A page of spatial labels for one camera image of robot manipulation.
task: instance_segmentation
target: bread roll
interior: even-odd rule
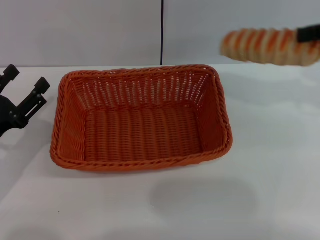
[[[320,41],[297,41],[297,30],[241,29],[225,36],[221,55],[259,64],[309,66],[320,59]]]

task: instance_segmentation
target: white tabletop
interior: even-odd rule
[[[49,155],[61,78],[114,67],[20,68],[3,92],[13,103],[40,77],[51,88],[29,125],[0,139],[0,239],[318,240],[320,67],[213,67],[231,151],[200,165],[126,174],[63,169]]]

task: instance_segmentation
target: white backdrop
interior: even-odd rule
[[[319,10],[318,0],[165,0],[163,64],[237,63],[219,56],[229,31],[318,24]]]
[[[159,65],[161,0],[1,0],[0,66]]]

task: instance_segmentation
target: black clamp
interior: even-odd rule
[[[297,41],[298,43],[307,43],[320,40],[320,25],[307,26],[298,28]]]
[[[10,81],[13,81],[20,73],[14,65],[9,65],[0,75],[0,94]],[[44,77],[34,85],[34,89],[18,106],[15,106],[8,98],[0,95],[0,137],[10,129],[25,128],[43,105],[47,103],[42,94],[50,88],[50,84]]]

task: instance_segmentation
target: wicker basket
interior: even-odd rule
[[[50,155],[67,169],[138,171],[213,160],[232,141],[210,66],[84,70],[59,85]]]

